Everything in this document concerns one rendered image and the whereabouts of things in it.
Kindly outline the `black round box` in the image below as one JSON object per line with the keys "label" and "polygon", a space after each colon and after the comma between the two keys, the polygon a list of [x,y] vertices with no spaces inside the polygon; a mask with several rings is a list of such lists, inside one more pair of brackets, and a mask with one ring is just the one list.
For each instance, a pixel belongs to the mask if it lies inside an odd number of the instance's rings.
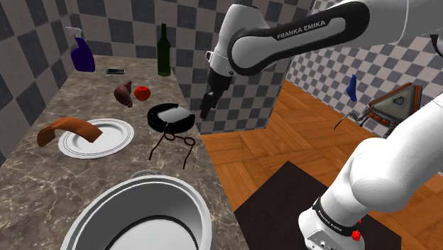
{"label": "black round box", "polygon": [[195,115],[176,103],[164,103],[152,107],[147,113],[148,125],[157,132],[180,134],[190,130]]}

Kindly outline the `dark green glass bottle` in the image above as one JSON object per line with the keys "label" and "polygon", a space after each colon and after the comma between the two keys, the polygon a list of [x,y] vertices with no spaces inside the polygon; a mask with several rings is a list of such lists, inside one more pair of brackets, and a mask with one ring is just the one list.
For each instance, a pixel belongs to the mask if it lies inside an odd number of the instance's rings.
{"label": "dark green glass bottle", "polygon": [[170,76],[170,42],[167,39],[167,25],[161,24],[161,36],[157,43],[158,74]]}

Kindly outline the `red tomato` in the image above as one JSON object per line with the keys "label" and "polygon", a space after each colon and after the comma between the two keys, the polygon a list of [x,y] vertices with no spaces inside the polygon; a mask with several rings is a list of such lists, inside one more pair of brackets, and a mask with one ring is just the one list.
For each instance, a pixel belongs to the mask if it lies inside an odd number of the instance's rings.
{"label": "red tomato", "polygon": [[134,90],[134,96],[137,100],[144,102],[151,96],[151,91],[145,86],[138,86]]}

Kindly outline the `brown sweet potato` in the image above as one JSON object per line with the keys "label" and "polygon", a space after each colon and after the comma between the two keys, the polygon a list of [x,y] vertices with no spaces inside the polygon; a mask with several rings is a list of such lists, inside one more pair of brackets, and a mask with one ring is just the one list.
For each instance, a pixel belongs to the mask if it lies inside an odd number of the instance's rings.
{"label": "brown sweet potato", "polygon": [[131,108],[133,106],[133,102],[131,99],[131,84],[132,81],[125,82],[119,85],[114,90],[115,99],[122,105]]}

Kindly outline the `white plate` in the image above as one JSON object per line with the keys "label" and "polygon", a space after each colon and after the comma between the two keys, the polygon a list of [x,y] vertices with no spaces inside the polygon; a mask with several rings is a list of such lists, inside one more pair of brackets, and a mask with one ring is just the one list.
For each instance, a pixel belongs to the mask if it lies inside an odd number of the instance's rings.
{"label": "white plate", "polygon": [[94,143],[66,131],[58,141],[60,151],[71,158],[96,159],[110,156],[127,147],[134,138],[134,129],[119,119],[93,119],[89,123],[97,126],[102,135]]}

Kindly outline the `blue cloth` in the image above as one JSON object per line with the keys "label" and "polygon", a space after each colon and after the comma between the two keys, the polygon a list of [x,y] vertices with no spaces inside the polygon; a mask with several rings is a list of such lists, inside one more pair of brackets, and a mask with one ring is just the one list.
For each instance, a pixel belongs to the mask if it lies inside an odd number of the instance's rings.
{"label": "blue cloth", "polygon": [[355,75],[351,76],[349,84],[348,84],[348,86],[346,88],[346,93],[350,97],[351,101],[353,101],[353,102],[357,101],[357,97],[356,97],[356,76]]}

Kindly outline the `blue spray bottle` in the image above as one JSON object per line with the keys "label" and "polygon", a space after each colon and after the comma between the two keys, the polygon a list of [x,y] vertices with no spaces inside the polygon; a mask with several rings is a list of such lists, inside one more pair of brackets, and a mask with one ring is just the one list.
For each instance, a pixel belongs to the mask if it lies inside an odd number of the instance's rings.
{"label": "blue spray bottle", "polygon": [[82,37],[82,29],[66,26],[66,29],[75,37],[77,47],[71,52],[72,63],[79,72],[94,72],[95,63],[92,51]]}

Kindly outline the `large white pot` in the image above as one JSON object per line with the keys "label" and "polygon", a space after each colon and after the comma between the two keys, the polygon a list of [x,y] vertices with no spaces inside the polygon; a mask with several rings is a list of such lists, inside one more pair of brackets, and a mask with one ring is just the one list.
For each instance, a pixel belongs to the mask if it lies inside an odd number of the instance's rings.
{"label": "large white pot", "polygon": [[216,238],[190,184],[142,170],[85,207],[60,250],[216,250]]}

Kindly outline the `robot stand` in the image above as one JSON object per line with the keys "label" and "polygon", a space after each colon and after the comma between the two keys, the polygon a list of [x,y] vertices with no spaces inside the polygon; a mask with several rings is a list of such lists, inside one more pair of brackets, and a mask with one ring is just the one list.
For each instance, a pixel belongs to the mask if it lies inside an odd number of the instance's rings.
{"label": "robot stand", "polygon": [[286,161],[274,169],[252,161],[246,169],[260,187],[234,214],[249,249],[307,250],[298,217],[327,189],[309,171],[317,170],[330,179],[338,170],[326,160],[297,165]]}

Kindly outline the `brown curved cloth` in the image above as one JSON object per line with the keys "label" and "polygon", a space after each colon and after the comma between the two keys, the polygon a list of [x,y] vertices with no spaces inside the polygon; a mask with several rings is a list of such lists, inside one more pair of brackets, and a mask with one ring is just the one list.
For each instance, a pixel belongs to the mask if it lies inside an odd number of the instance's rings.
{"label": "brown curved cloth", "polygon": [[60,118],[39,131],[37,144],[44,147],[55,139],[55,130],[69,131],[79,135],[90,143],[94,143],[101,135],[102,131],[95,125],[74,117]]}

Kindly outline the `brown triangular furniture piece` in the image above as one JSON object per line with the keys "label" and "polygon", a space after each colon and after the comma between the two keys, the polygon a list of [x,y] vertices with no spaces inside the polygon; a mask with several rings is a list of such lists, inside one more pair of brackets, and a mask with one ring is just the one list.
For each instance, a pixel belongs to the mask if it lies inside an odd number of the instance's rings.
{"label": "brown triangular furniture piece", "polygon": [[414,85],[411,82],[406,83],[382,97],[370,101],[368,109],[361,116],[349,112],[335,125],[334,129],[348,116],[351,116],[355,121],[360,121],[360,126],[372,119],[388,129],[383,135],[383,138],[388,138],[402,121],[420,109],[421,99],[422,86]]}

